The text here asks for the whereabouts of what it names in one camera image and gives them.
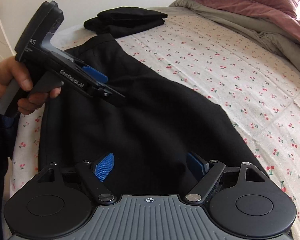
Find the person left hand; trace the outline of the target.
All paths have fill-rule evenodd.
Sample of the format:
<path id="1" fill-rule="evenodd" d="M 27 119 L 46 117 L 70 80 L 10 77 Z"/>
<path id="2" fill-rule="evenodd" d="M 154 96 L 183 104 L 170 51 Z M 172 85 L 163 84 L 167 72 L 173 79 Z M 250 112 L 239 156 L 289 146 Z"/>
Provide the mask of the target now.
<path id="1" fill-rule="evenodd" d="M 33 87 L 29 71 L 22 63 L 15 61 L 13 56 L 0 62 L 0 98 L 6 92 L 12 79 L 15 79 L 19 87 L 26 92 L 29 92 Z M 60 92 L 61 88 L 58 87 L 48 93 L 34 93 L 27 99 L 20 99 L 18 111 L 24 115 L 29 115 L 42 107 L 49 98 L 54 99 L 59 96 Z"/>

